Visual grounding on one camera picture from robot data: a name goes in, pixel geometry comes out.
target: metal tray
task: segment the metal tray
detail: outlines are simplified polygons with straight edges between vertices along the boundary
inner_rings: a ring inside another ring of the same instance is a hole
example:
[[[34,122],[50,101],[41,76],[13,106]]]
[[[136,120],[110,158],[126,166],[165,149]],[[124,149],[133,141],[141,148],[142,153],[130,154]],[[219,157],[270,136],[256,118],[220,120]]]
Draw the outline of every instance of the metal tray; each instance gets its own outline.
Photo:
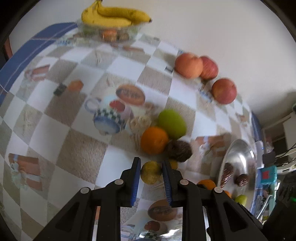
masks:
[[[254,200],[257,172],[254,153],[244,140],[238,139],[232,142],[222,161],[218,176],[218,187],[221,185],[224,166],[227,162],[233,165],[234,173],[223,187],[223,190],[230,192],[232,194],[232,199],[235,199],[235,197],[241,194],[246,195],[247,204],[245,207],[250,210]],[[239,187],[234,183],[235,178],[241,174],[247,174],[249,176],[249,182],[244,187]]]

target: small orange fruit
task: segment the small orange fruit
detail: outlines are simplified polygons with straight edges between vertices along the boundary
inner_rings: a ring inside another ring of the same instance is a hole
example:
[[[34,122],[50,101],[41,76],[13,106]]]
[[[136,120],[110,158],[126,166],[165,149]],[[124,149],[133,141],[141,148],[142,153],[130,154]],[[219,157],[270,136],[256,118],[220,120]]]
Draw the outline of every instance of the small orange fruit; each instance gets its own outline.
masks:
[[[210,179],[201,180],[198,184],[204,185],[208,190],[212,190],[216,187],[216,184]]]
[[[224,192],[226,192],[226,194],[231,198],[231,193],[230,192],[228,192],[228,191],[225,191],[225,190],[223,190]]]
[[[141,148],[150,155],[160,154],[165,150],[168,141],[168,135],[163,129],[149,127],[142,135]]]

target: banana bunch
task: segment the banana bunch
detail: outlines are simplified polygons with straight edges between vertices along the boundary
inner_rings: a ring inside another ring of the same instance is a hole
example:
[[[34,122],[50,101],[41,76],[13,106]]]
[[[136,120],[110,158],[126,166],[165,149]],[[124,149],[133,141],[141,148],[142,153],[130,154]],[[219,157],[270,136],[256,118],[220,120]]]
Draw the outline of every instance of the banana bunch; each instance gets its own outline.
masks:
[[[107,28],[127,27],[131,25],[131,21],[126,18],[118,17],[104,17],[98,13],[98,1],[95,1],[91,6],[86,8],[82,14],[81,19],[84,23],[89,25],[99,25]]]
[[[82,12],[81,19],[86,24],[108,28],[151,22],[149,15],[143,11],[120,7],[103,7],[100,0],[86,8]]]

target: white wall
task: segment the white wall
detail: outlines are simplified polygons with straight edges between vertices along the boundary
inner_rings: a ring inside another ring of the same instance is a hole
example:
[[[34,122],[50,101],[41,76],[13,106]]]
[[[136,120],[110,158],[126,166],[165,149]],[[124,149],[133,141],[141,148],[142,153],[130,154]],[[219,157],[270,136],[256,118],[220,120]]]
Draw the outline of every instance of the white wall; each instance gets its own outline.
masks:
[[[46,26],[75,21],[93,0],[41,0],[10,35],[15,52]],[[104,0],[146,11],[143,32],[198,55],[209,55],[233,79],[261,123],[288,114],[296,102],[296,43],[260,0]]]

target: printed tablecloth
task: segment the printed tablecloth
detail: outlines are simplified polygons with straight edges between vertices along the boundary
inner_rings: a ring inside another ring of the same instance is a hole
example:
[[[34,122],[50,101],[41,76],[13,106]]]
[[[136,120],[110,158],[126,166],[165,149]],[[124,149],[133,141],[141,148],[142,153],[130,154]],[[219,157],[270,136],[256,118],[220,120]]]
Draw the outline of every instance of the printed tablecloth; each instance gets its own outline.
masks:
[[[135,156],[141,165],[163,160],[139,147],[163,109],[176,110],[187,124],[182,140],[194,153],[178,170],[194,183],[215,180],[231,141],[241,138],[256,152],[248,105],[240,95],[220,105],[209,92],[215,80],[204,85],[175,73],[182,50],[144,34],[129,43],[135,50],[77,32],[39,53],[0,106],[1,214],[17,240],[32,240],[80,188],[118,179]],[[201,155],[205,145],[221,141]],[[165,199],[161,179],[140,180],[135,206],[121,209],[122,224]]]

